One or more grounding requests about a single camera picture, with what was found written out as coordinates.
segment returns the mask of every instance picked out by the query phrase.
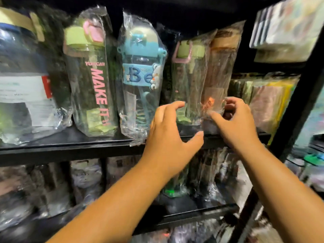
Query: forearm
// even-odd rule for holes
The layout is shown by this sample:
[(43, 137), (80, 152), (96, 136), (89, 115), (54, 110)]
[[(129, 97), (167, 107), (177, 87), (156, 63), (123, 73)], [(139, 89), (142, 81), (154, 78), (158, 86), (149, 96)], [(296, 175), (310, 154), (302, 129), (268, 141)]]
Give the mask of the forearm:
[(283, 241), (322, 242), (324, 203), (320, 197), (261, 143), (239, 153), (253, 187)]
[(48, 243), (127, 242), (168, 180), (154, 162), (140, 160)]

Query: blue water bottle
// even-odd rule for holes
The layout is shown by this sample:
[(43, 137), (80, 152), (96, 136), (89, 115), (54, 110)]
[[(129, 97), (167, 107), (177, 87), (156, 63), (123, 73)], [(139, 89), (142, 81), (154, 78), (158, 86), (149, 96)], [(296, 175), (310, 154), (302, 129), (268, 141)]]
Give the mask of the blue water bottle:
[(118, 47), (123, 60), (125, 105), (120, 127), (124, 135), (143, 142), (159, 105), (167, 51), (147, 20), (131, 18), (131, 25), (124, 24), (123, 42)]

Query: right hand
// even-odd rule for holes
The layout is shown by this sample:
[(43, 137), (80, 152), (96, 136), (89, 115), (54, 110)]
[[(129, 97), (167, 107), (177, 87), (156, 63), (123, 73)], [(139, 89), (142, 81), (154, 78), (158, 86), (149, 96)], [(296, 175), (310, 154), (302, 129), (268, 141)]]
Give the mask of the right hand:
[(227, 97), (225, 101), (225, 110), (233, 113), (231, 120), (225, 120), (214, 111), (208, 112), (219, 127), (225, 142), (239, 153), (248, 146), (260, 144), (250, 107), (236, 97)]

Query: hand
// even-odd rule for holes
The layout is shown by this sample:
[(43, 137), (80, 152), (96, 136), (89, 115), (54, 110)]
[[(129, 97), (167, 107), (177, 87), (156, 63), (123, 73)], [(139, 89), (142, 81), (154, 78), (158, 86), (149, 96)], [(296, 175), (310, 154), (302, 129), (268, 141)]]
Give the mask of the hand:
[(203, 131), (187, 143), (181, 140), (176, 110), (184, 105), (183, 101), (176, 101), (157, 108), (141, 159), (158, 166), (170, 179), (184, 169), (204, 143)]
[(219, 127), (226, 143), (238, 153), (242, 153), (247, 146), (259, 144), (250, 107), (242, 99), (236, 97), (228, 97), (225, 101), (225, 111), (233, 113), (231, 120), (224, 119), (214, 111), (209, 111), (208, 114)]

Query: left hand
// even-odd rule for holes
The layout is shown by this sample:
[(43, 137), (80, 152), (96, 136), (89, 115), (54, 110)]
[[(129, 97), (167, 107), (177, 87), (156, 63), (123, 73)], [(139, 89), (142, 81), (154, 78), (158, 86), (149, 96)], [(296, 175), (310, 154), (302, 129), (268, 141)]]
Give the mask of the left hand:
[(183, 101), (176, 101), (156, 109), (141, 159), (152, 162), (151, 165), (157, 166), (169, 178), (182, 171), (204, 143), (203, 131), (197, 132), (187, 143), (181, 140), (176, 110), (184, 105)]

